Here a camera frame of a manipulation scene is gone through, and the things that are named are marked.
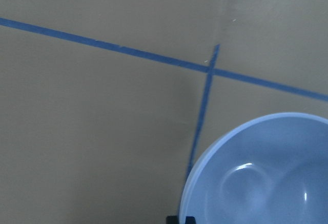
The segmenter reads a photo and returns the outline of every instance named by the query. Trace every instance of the gray floor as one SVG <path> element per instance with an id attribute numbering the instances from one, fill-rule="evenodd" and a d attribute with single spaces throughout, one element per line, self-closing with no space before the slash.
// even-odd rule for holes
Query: gray floor
<path id="1" fill-rule="evenodd" d="M 0 17 L 328 95 L 327 0 L 0 0 Z M 0 222 L 164 223 L 206 74 L 0 26 Z M 328 103 L 213 77 L 196 157 L 252 118 Z"/>

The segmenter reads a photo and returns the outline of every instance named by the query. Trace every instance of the light blue plastic bowl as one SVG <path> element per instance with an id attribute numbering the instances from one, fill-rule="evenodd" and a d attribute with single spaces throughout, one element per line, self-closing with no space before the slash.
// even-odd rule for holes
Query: light blue plastic bowl
<path id="1" fill-rule="evenodd" d="M 214 142 L 193 167 L 180 224 L 328 223 L 328 120 L 278 113 Z"/>

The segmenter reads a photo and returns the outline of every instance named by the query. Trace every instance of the vertical blue line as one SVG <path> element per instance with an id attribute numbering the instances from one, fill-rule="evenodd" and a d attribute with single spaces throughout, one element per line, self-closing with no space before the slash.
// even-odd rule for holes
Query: vertical blue line
<path id="1" fill-rule="evenodd" d="M 210 95 L 210 90 L 211 90 L 211 85 L 212 85 L 212 80 L 213 80 L 213 75 L 214 75 L 215 62 L 216 62 L 217 56 L 219 54 L 219 50 L 220 50 L 220 45 L 215 46 L 214 52 L 212 55 L 212 59 L 210 61 L 210 66 L 208 68 L 203 97 L 201 100 L 200 110 L 199 110 L 199 114 L 198 114 L 197 127 L 196 127 L 196 131 L 195 131 L 194 140 L 193 140 L 193 144 L 191 147 L 191 153 L 190 153 L 188 167 L 187 167 L 186 179 L 188 178 L 188 175 L 194 164 L 196 149 L 197 149 L 200 133 L 201 133 L 201 130 L 203 127 L 204 118 L 206 115 L 207 104 L 209 101 L 209 95 Z"/>

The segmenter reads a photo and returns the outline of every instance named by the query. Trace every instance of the blue tape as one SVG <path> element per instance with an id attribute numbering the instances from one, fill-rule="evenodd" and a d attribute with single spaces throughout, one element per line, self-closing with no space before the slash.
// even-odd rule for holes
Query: blue tape
<path id="1" fill-rule="evenodd" d="M 209 102 L 210 90 L 211 90 L 213 74 L 214 74 L 214 67 L 215 67 L 215 62 L 216 62 L 217 56 L 219 54 L 219 50 L 220 50 L 220 45 L 215 46 L 213 56 L 210 61 L 209 70 L 208 70 L 208 73 L 206 76 L 206 82 L 205 82 L 203 96 L 202 96 L 202 100 L 201 100 L 201 104 L 200 104 L 196 131 L 195 131 L 194 140 L 193 140 L 193 144 L 191 147 L 191 153 L 190 153 L 188 167 L 187 167 L 186 179 L 188 178 L 188 175 L 190 174 L 190 171 L 194 164 L 196 149 L 198 146 L 200 133 L 201 133 L 205 115 L 206 115 L 207 104 Z"/>
<path id="2" fill-rule="evenodd" d="M 255 78 L 255 77 L 251 77 L 251 76 L 247 76 L 247 75 L 243 75 L 243 74 L 238 74 L 238 73 L 223 70 L 223 69 L 214 69 L 214 75 L 218 75 L 218 76 L 229 78 L 229 79 L 235 79 L 235 80 L 239 80 L 241 82 L 251 83 L 251 84 L 255 84 L 258 86 L 263 86 L 263 87 L 267 87 L 267 88 L 271 88 L 271 89 L 276 89 L 276 90 L 283 91 L 283 92 L 289 92 L 289 93 L 293 93 L 296 95 L 305 96 L 305 97 L 309 97 L 309 98 L 313 98 L 313 99 L 317 99 L 317 100 L 321 100 L 321 101 L 328 101 L 328 95 L 325 95 L 322 93 L 312 92 L 312 91 L 308 91 L 308 90 L 296 88 L 296 87 L 291 87 L 291 86 L 287 86 L 284 84 L 271 82 L 268 80 L 259 79 L 259 78 Z"/>
<path id="3" fill-rule="evenodd" d="M 76 43 L 80 43 L 80 44 L 84 44 L 84 45 L 88 45 L 88 46 L 92 46 L 92 47 L 98 47 L 98 48 L 102 48 L 102 49 L 106 49 L 106 50 L 110 50 L 110 51 L 120 52 L 123 54 L 141 57 L 141 58 L 153 60 L 153 61 L 160 62 L 160 63 L 170 64 L 170 65 L 179 66 L 179 67 L 183 67 L 183 68 L 187 68 L 187 69 L 191 69 L 191 70 L 200 71 L 203 73 L 207 73 L 207 71 L 208 71 L 207 66 L 190 63 L 185 60 L 179 60 L 176 58 L 162 56 L 162 55 L 158 55 L 158 54 L 151 53 L 151 52 L 140 51 L 140 50 L 137 50 L 134 48 L 120 46 L 120 45 L 103 42 L 103 41 L 99 41 L 99 40 L 95 40 L 95 39 L 91 39 L 91 38 L 86 38 L 86 37 L 82 37 L 82 36 L 78 36 L 78 35 L 74 35 L 74 34 L 70 34 L 70 33 L 60 32 L 60 31 L 56 31 L 53 29 L 49 29 L 49 28 L 43 28 L 43 27 L 31 25 L 31 24 L 20 23 L 17 21 L 8 20 L 8 19 L 4 19 L 1 17 L 0 17 L 0 25 L 9 27 L 9 28 L 20 29 L 20 30 L 24 30 L 24 31 L 32 32 L 32 33 L 38 33 L 38 34 L 42 34 L 42 35 L 46 35 L 46 36 L 50 36 L 50 37 L 54 37 L 54 38 L 60 38 L 60 39 L 64 39 L 64 40 L 68 40 L 68 41 L 72 41 L 72 42 L 76 42 Z"/>

